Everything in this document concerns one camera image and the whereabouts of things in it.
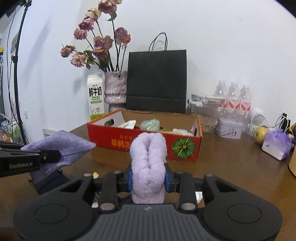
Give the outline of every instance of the purple tissue pack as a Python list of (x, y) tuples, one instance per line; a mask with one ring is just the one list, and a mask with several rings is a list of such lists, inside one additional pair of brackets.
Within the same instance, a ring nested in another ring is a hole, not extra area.
[(292, 140), (282, 130), (266, 133), (262, 150), (279, 161), (284, 160), (290, 153)]

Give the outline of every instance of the red cardboard box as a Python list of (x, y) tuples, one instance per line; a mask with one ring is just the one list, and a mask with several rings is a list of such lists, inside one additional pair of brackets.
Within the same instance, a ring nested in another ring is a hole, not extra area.
[[(123, 129), (118, 126), (130, 120), (136, 120), (136, 126), (139, 126), (142, 121), (151, 119), (160, 121), (161, 133), (166, 140), (168, 158), (196, 162), (202, 140), (201, 125), (196, 115), (116, 110), (87, 124), (89, 140), (101, 147), (128, 151), (133, 139), (145, 131)], [(194, 136), (166, 133), (174, 128), (185, 129)]]

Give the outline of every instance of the green pumpkin picture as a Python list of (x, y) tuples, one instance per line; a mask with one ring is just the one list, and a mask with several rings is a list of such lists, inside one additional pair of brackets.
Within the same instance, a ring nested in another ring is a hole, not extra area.
[(190, 138), (184, 137), (172, 144), (173, 154), (180, 159), (187, 159), (193, 156), (196, 144)]

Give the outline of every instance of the fluffy lavender towel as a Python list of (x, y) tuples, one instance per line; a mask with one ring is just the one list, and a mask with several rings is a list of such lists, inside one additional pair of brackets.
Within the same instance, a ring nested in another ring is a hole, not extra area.
[(131, 144), (132, 199), (137, 204), (163, 203), (165, 199), (165, 138), (160, 133), (142, 133)]
[(71, 134), (67, 131), (58, 131), (49, 137), (40, 141), (30, 143), (22, 150), (58, 150), (61, 153), (61, 159), (57, 163), (44, 164), (39, 171), (31, 172), (31, 178), (34, 183), (48, 177), (51, 173), (60, 167), (69, 166), (77, 159), (84, 156), (96, 146), (95, 143), (87, 141), (81, 137)]

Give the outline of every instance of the vase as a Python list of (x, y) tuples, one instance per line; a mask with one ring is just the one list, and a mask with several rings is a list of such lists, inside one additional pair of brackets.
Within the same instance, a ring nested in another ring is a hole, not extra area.
[(109, 104), (109, 112), (125, 107), (126, 103), (126, 71), (105, 73), (105, 103)]

